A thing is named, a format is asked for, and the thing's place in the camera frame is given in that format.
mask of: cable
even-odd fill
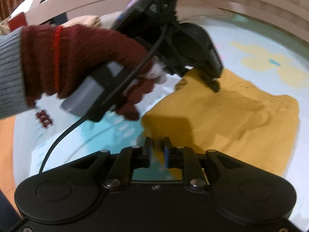
[[[104,104],[106,104],[111,98],[113,98],[113,96],[119,92],[119,91],[124,91],[126,89],[126,87],[129,86],[129,84],[131,83],[131,81],[136,77],[138,71],[149,61],[149,59],[152,58],[152,56],[154,55],[154,53],[157,51],[157,49],[159,48],[160,44],[162,43],[165,35],[167,32],[167,25],[164,25],[162,27],[162,31],[160,34],[159,39],[156,41],[156,43],[153,45],[153,47],[151,48],[151,50],[149,51],[149,53],[147,54],[147,56],[138,64],[138,66],[136,66],[131,73],[126,77],[126,79],[120,84],[118,85],[107,97],[106,99],[103,101],[102,104],[100,104],[100,106],[96,109],[98,110],[99,108],[101,108]],[[66,129],[56,140],[55,142],[51,145],[51,147],[48,149],[41,167],[39,169],[39,173],[43,172],[43,169],[46,165],[46,162],[48,160],[48,158],[50,157],[51,153],[53,152],[53,150],[55,149],[55,147],[60,143],[60,141],[62,141],[70,132],[72,132],[75,128],[77,128],[78,126],[80,126],[82,123],[84,123],[87,119],[91,118],[93,115],[95,115],[96,110],[94,110],[92,113],[87,113],[85,114],[82,118],[80,118],[78,121],[76,121],[73,125],[71,125],[68,129]]]

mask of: red string bracelet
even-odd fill
[[[54,80],[55,80],[55,93],[60,92],[60,40],[61,40],[61,31],[63,27],[58,26],[55,32],[54,38],[54,66],[55,66],[55,73],[54,73]]]

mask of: gloved hand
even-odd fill
[[[86,75],[98,64],[116,61],[126,69],[136,67],[148,51],[134,39],[114,31],[75,25],[63,28],[59,41],[59,78],[55,78],[56,27],[27,26],[21,34],[21,60],[26,100],[35,107],[43,93],[59,98],[71,95]],[[130,120],[138,119],[134,104],[152,91],[162,70],[150,60],[140,71],[143,77],[127,93],[127,102],[117,113]]]

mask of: sweater cuff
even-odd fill
[[[20,56],[21,30],[0,36],[0,119],[29,109]]]

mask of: orange wooden floor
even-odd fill
[[[15,117],[0,120],[0,189],[13,206],[15,182],[13,175],[13,133]]]

